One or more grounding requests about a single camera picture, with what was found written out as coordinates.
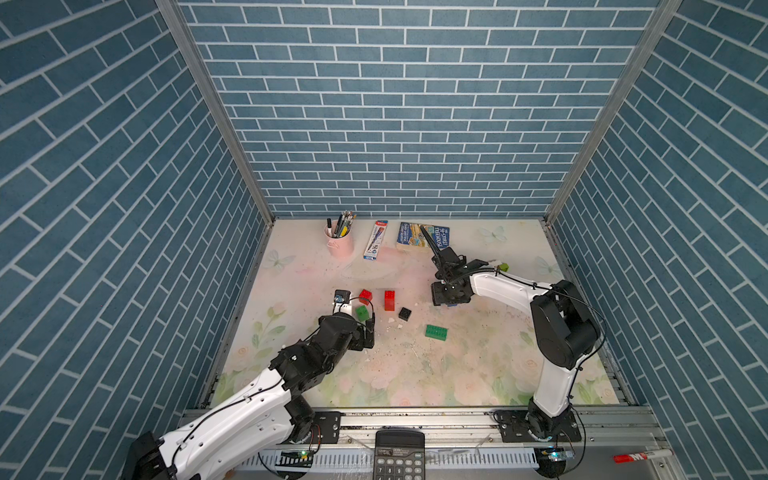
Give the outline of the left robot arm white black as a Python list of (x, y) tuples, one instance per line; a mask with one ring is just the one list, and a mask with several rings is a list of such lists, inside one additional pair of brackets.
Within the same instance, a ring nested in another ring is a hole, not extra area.
[(305, 440), (315, 412), (303, 393), (330, 374), (349, 350), (375, 345), (375, 319), (334, 312), (304, 340), (281, 349), (269, 366), (216, 409), (157, 438), (134, 440), (122, 479), (222, 479), (260, 451)]

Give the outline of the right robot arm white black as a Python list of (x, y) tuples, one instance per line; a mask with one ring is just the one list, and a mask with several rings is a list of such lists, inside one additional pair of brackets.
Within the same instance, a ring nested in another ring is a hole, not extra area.
[(573, 283), (519, 279), (482, 260), (468, 261), (450, 247), (429, 243), (436, 267), (433, 304), (458, 305), (481, 296), (531, 312), (536, 345), (544, 357), (538, 386), (529, 401), (526, 421), (531, 436), (557, 436), (572, 412), (571, 393), (582, 364), (602, 339), (594, 310)]

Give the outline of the green long lego brick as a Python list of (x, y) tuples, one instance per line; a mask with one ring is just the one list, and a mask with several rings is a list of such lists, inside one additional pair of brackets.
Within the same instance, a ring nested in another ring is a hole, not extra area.
[(448, 336), (448, 329), (445, 327), (428, 324), (425, 327), (424, 335), (430, 339), (446, 341)]

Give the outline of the red lego brick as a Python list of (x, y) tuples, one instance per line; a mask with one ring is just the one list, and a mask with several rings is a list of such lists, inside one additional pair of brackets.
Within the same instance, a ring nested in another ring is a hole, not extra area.
[(394, 290), (386, 290), (384, 293), (384, 310), (393, 312), (396, 307), (396, 292)]
[(371, 304), (371, 302), (372, 302), (372, 293), (371, 293), (370, 291), (366, 290), (366, 289), (363, 289), (363, 290), (360, 292), (360, 295), (359, 295), (359, 300), (360, 300), (360, 301), (361, 301), (363, 304), (365, 304), (365, 305), (370, 305), (370, 304)]

